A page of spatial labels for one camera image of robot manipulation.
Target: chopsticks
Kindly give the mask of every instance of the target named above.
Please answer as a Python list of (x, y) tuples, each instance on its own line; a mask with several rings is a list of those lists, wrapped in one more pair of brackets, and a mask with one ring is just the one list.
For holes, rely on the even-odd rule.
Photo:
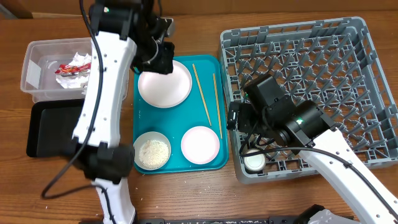
[(218, 114), (218, 126), (220, 128), (220, 136), (221, 139), (223, 138), (223, 131), (221, 130), (221, 118), (220, 118), (220, 108), (218, 106), (218, 94), (217, 94), (217, 82), (216, 82), (216, 75), (213, 73), (213, 80), (214, 80), (214, 91), (216, 93), (216, 103), (217, 103), (217, 114)]
[(205, 97), (203, 96), (203, 92), (201, 91), (201, 86), (200, 86), (200, 82), (199, 82), (199, 78), (198, 78), (198, 74), (197, 74), (197, 69), (195, 68), (195, 64), (192, 64), (193, 67), (193, 71), (195, 72), (195, 77), (197, 78), (197, 82), (198, 82), (198, 86), (199, 86), (199, 91), (200, 91), (200, 95), (201, 95), (201, 100), (203, 101), (203, 105), (205, 106), (205, 111), (207, 114), (207, 119), (209, 120), (210, 126), (211, 126), (211, 121), (210, 121), (210, 116), (209, 116), (209, 112), (207, 111), (207, 106), (206, 106), (206, 101), (205, 101)]

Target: white bowl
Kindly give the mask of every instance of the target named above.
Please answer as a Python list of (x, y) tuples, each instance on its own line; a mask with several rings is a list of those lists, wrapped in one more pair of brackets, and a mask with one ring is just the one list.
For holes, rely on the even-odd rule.
[(184, 157), (194, 164), (211, 162), (220, 150), (220, 140), (210, 128), (197, 126), (189, 129), (181, 140)]
[(135, 150), (135, 157), (134, 157), (134, 162), (137, 164), (138, 167), (140, 167), (141, 169), (144, 170), (156, 170), (161, 168), (162, 166), (164, 166), (164, 164), (162, 164), (161, 166), (159, 166), (158, 168), (148, 168), (146, 167), (140, 160), (139, 160), (139, 151), (141, 150), (141, 148), (144, 146), (144, 144), (148, 141), (148, 140), (158, 140), (161, 142), (164, 142), (168, 149), (169, 149), (169, 157), (167, 158), (167, 160), (164, 162), (164, 164), (167, 163), (167, 161), (169, 161), (170, 159), (170, 155), (172, 153), (172, 146), (170, 145), (169, 140), (166, 138), (166, 136), (164, 136), (163, 134), (160, 134), (156, 131), (149, 131), (147, 133), (141, 134), (136, 141), (134, 142), (133, 146), (134, 146), (134, 150)]
[(192, 76), (180, 62), (173, 60), (173, 72), (167, 75), (143, 72), (138, 79), (142, 99), (157, 108), (170, 108), (182, 103), (192, 89)]

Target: gray dish rack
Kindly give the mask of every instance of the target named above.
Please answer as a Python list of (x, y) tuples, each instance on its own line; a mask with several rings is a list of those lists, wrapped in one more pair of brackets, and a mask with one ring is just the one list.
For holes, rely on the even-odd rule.
[[(369, 168), (398, 163), (398, 110), (362, 18), (226, 30), (220, 39), (228, 104), (247, 101), (241, 87), (270, 73), (296, 104), (318, 103)], [(236, 177), (244, 184), (318, 173), (288, 151), (267, 155), (264, 170), (249, 174), (238, 152), (247, 134), (230, 134)]]

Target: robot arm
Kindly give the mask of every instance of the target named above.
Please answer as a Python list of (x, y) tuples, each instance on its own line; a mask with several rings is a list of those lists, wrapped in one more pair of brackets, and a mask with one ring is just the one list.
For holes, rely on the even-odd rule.
[[(312, 101), (304, 101), (295, 106), (291, 97), (284, 94), (275, 78), (270, 75), (251, 81), (243, 90), (251, 104), (231, 102), (228, 129), (271, 136), (278, 145), (288, 146), (286, 149), (300, 155), (326, 178), (362, 223), (395, 223), (398, 199), (358, 159), (341, 131), (321, 108)], [(241, 156), (286, 149), (265, 149)], [(314, 215), (306, 223), (326, 223), (325, 217), (332, 217), (325, 211)], [(342, 220), (344, 218), (331, 219), (327, 223), (352, 222)]]
[(174, 32), (172, 19), (162, 19), (152, 13), (153, 0), (108, 1), (96, 0), (90, 8), (91, 28), (102, 55), (92, 42), (91, 73), (85, 103), (73, 131), (73, 141), (64, 151), (72, 157), (88, 134), (96, 104), (100, 64), (103, 59), (103, 86), (95, 124), (87, 146), (74, 165), (83, 170), (85, 177), (97, 189), (104, 211), (104, 224), (130, 224), (136, 218), (132, 206), (127, 176), (134, 164), (132, 146), (120, 146), (119, 120), (131, 68), (162, 74), (172, 72), (173, 43), (164, 38)]
[[(398, 212), (398, 199), (386, 189), (373, 173), (358, 159), (338, 129), (328, 129), (314, 140), (314, 148), (336, 154), (350, 162), (374, 186), (391, 208)], [(299, 155), (314, 167), (351, 207), (361, 223), (394, 223), (395, 218), (374, 192), (351, 169), (334, 158), (311, 151)]]

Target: wooden table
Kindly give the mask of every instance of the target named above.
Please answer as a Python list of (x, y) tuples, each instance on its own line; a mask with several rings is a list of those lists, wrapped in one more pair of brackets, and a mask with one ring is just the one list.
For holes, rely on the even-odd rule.
[[(368, 27), (389, 86), (398, 96), (398, 13), (314, 12), (175, 16), (172, 38), (176, 55), (217, 56), (220, 33), (226, 29), (361, 16)], [(32, 159), (25, 147), (32, 97), (21, 92), (22, 62), (34, 40), (88, 37), (81, 19), (0, 21), (0, 223), (77, 223), (100, 219), (102, 209), (94, 190), (58, 200), (41, 200), (47, 182), (65, 165), (59, 158)], [(121, 116), (122, 142), (132, 141), (132, 91)], [(250, 218), (298, 215), (314, 203), (337, 215), (351, 209), (320, 175), (263, 184), (240, 184), (232, 156), (221, 170), (167, 175), (142, 175), (133, 170), (129, 190), (139, 218)], [(398, 195), (398, 166), (373, 171)], [(87, 184), (83, 173), (71, 168), (53, 192)]]

